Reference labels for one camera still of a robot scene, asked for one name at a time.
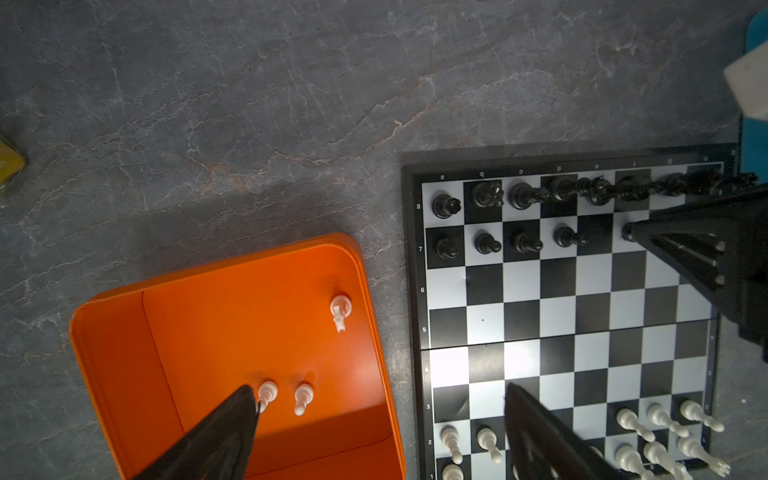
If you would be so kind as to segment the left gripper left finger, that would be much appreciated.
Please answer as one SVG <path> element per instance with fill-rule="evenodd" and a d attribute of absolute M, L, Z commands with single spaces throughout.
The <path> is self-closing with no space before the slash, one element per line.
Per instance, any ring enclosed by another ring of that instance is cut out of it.
<path fill-rule="evenodd" d="M 141 471 L 138 479 L 243 479 L 259 413 L 243 385 Z"/>

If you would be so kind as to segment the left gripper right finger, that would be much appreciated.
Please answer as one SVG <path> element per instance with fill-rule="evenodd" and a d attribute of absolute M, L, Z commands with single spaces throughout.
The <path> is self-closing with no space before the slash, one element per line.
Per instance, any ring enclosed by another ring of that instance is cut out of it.
<path fill-rule="evenodd" d="M 624 477 L 515 383 L 506 387 L 504 419 L 511 462 L 521 479 Z"/>

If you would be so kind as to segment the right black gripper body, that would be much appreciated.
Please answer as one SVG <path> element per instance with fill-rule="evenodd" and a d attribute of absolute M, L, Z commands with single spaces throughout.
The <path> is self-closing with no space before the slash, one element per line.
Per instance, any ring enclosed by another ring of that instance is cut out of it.
<path fill-rule="evenodd" d="M 767 359 L 766 185 L 656 211 L 621 234 L 687 279 Z"/>

